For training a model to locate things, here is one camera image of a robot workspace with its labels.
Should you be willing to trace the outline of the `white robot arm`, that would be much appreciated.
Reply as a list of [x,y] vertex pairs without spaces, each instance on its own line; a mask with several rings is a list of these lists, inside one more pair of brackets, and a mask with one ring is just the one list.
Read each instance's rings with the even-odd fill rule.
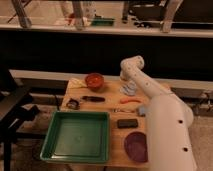
[[188,131],[192,109],[142,71],[141,56],[122,60],[120,67],[121,78],[135,82],[150,98],[145,116],[149,171],[197,171]]

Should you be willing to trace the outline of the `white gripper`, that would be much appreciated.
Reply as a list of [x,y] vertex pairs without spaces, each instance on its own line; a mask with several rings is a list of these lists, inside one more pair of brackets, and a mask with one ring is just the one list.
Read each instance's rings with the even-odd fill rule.
[[130,77],[128,76],[128,74],[124,71],[120,71],[120,79],[122,81],[128,81],[121,86],[120,92],[127,96],[135,96],[137,91],[137,86],[132,80],[130,80]]

